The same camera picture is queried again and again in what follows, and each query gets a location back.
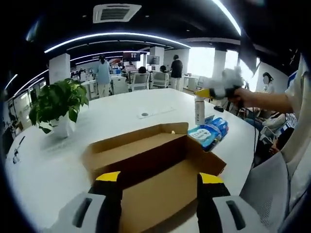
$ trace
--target white flower pot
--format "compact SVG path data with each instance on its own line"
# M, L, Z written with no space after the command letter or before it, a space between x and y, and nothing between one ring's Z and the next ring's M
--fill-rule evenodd
M53 126L53 134L57 137L65 138L70 136L75 131L75 123L68 117L68 113L65 116L60 116L59 120L51 120Z

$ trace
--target air conditioner vent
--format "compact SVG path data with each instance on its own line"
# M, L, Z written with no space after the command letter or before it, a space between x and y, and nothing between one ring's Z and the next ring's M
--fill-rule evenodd
M141 5L103 4L93 9L93 23L128 22L139 11Z

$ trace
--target light blue shirt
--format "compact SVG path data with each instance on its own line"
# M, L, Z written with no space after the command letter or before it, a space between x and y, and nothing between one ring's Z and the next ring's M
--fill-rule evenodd
M104 64L99 62L96 73L97 73L98 85L104 85L104 84L110 83L110 65L109 65L109 62L105 61Z

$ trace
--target open cardboard box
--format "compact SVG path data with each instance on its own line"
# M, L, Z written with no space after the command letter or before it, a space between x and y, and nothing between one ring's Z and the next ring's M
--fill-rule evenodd
M225 162L187 132L188 123L160 124L92 143L84 152L91 182L121 171L121 233L142 232L171 217L195 200L199 172L222 172Z

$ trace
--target potted plant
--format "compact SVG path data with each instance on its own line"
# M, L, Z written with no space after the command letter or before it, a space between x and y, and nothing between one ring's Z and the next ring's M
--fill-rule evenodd
M85 87L79 81L65 79L42 88L29 119L44 133L53 129L58 136L67 137L74 131L80 106L84 104L88 105Z

